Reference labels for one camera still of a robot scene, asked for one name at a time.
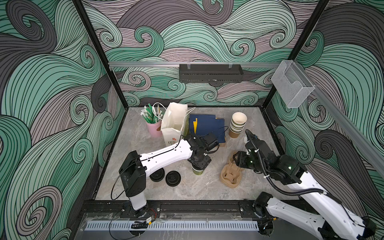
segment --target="bundle of straws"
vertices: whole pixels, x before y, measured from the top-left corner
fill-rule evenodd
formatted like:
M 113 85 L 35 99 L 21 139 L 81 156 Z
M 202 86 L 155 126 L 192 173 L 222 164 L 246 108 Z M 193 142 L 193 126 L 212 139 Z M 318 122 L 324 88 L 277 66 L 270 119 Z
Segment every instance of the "bundle of straws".
M 160 106 L 157 105 L 157 111 L 155 110 L 154 106 L 151 106 L 151 104 L 148 103 L 148 107 L 144 106 L 144 108 L 141 110 L 140 115 L 143 116 L 144 120 L 147 121 L 147 123 L 157 123 L 160 121 L 164 115 L 162 111 L 160 110 Z

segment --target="patterned wallpaper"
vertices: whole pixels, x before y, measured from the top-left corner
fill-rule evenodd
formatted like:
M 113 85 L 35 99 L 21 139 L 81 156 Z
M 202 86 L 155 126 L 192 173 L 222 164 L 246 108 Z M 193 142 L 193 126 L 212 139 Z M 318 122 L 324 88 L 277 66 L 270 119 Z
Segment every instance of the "patterned wallpaper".
M 384 2 L 335 2 L 320 17 L 297 61 L 384 155 Z M 383 228 L 383 178 L 316 97 L 287 109 L 275 94 L 267 111 L 286 153 L 306 164 L 348 208 Z M 375 239 L 383 235 L 378 231 Z
M 317 0 L 83 0 L 109 61 L 287 59 Z M 261 105 L 274 69 L 244 69 L 244 82 L 180 83 L 178 68 L 115 68 L 131 106 Z
M 124 109 L 71 0 L 0 1 L 0 239 L 68 239 Z

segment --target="pink cup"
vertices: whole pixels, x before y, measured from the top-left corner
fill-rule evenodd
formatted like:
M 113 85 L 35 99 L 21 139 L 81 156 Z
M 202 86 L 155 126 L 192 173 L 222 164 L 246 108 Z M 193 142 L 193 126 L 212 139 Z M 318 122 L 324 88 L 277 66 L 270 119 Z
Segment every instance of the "pink cup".
M 158 121 L 157 123 L 147 123 L 147 128 L 148 128 L 148 131 L 149 131 L 149 134 L 151 135 L 151 137 L 161 137 L 163 136 L 160 128 L 161 128 L 161 120 Z

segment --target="paper bag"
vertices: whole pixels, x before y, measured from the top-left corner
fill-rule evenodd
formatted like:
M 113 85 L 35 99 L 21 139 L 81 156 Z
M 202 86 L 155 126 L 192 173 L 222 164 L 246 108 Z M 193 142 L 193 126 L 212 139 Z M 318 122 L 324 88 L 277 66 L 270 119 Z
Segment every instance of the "paper bag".
M 195 108 L 188 110 L 187 104 L 170 103 L 161 121 L 161 132 L 163 133 L 166 146 L 179 141 L 180 135 L 188 132 L 188 114 Z

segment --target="stack of blue napkins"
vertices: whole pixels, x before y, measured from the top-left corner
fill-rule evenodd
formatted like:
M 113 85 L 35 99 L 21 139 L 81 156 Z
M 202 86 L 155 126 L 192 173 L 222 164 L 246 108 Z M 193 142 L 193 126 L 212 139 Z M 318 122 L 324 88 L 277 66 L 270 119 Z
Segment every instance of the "stack of blue napkins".
M 215 115 L 210 114 L 189 114 L 189 131 L 195 132 L 196 135 L 202 136 L 207 135 L 212 132 L 216 137 L 219 143 L 225 142 L 225 133 L 226 127 L 224 127 L 224 119 L 216 118 Z

